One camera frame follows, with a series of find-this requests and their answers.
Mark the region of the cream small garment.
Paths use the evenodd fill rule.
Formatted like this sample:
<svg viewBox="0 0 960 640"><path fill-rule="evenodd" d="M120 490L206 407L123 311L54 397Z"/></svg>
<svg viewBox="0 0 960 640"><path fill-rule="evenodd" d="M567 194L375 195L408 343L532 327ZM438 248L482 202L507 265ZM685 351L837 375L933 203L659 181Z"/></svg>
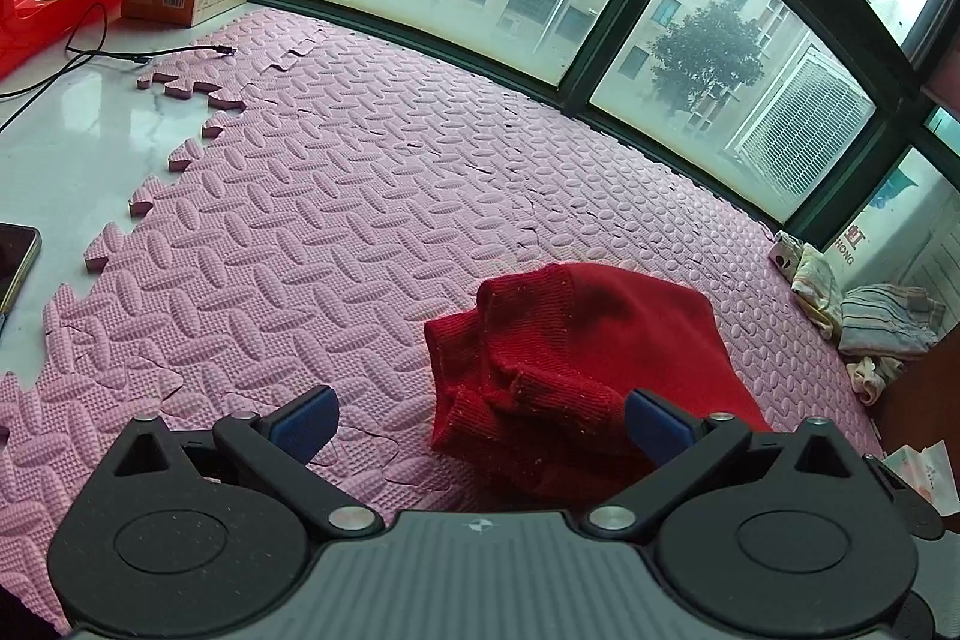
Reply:
<svg viewBox="0 0 960 640"><path fill-rule="evenodd" d="M863 357L846 365L853 392L864 406L877 403L885 388L905 372L907 364L896 357Z"/></svg>

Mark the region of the floral folded cloth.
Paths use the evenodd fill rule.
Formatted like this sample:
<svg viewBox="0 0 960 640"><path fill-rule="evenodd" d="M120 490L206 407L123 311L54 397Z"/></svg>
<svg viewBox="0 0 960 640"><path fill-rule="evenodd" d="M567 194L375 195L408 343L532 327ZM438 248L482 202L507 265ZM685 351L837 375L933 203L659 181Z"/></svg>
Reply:
<svg viewBox="0 0 960 640"><path fill-rule="evenodd" d="M827 257L811 244L802 247L791 291L820 336L836 341L841 335L841 292Z"/></svg>

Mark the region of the black smartphone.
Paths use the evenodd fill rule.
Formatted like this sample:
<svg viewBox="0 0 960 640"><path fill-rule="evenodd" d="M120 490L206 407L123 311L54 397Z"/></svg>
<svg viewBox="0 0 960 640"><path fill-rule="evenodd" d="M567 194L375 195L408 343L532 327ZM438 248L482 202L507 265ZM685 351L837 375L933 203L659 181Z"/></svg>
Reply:
<svg viewBox="0 0 960 640"><path fill-rule="evenodd" d="M7 325L21 287L41 247L43 241L36 227L20 224L0 226L0 330Z"/></svg>

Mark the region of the red knitted garment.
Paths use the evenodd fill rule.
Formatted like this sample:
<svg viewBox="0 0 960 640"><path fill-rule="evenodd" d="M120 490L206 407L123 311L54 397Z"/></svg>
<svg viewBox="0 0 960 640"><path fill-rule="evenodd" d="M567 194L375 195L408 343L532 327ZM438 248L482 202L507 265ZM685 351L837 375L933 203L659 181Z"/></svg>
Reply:
<svg viewBox="0 0 960 640"><path fill-rule="evenodd" d="M472 308L425 326L436 393L431 447L493 484L568 509L651 473L626 398L695 417L765 417L737 377L701 292L599 263L555 263L478 286Z"/></svg>

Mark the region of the pink foam puzzle mat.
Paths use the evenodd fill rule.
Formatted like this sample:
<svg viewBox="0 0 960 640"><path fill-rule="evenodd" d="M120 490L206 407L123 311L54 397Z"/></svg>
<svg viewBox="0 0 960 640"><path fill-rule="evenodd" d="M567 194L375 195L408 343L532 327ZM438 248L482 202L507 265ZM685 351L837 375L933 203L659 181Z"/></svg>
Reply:
<svg viewBox="0 0 960 640"><path fill-rule="evenodd" d="M77 71L2 136L2 216L41 255L2 336L2 583L59 622L55 526L125 423L202 429L318 383L316 461L382 512L455 509L433 453L423 326L482 281L555 262L641 269L711 301L766 422L827 416L877 453L771 232L578 120L482 76L296 14L224 26L229 58L164 83Z"/></svg>

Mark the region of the brown wooden furniture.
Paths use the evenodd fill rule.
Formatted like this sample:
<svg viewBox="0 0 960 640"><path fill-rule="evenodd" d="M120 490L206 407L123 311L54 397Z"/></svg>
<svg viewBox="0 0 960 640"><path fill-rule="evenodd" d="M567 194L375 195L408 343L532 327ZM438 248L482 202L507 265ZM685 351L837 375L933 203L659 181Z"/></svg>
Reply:
<svg viewBox="0 0 960 640"><path fill-rule="evenodd" d="M871 413L885 453L910 445L916 452L942 442L958 471L960 331L953 328L928 354L908 365L882 392Z"/></svg>

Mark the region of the striped folded cloth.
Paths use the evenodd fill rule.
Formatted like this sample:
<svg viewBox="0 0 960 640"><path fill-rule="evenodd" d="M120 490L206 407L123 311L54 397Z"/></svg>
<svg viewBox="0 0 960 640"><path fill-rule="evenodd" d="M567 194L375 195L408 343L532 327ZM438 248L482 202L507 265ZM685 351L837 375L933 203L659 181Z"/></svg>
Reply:
<svg viewBox="0 0 960 640"><path fill-rule="evenodd" d="M923 357L942 335L946 306L926 289L864 284L844 292L838 349L846 356Z"/></svg>

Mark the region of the white patterned small cloth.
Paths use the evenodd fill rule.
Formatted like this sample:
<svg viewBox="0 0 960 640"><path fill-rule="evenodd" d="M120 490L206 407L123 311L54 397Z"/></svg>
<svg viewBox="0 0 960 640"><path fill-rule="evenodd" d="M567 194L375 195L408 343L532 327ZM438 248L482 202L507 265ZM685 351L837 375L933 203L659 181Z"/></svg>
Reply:
<svg viewBox="0 0 960 640"><path fill-rule="evenodd" d="M804 242L791 236L789 232L778 230L773 239L773 247L768 253L768 259L786 281L792 281L802 260L802 253L804 253Z"/></svg>

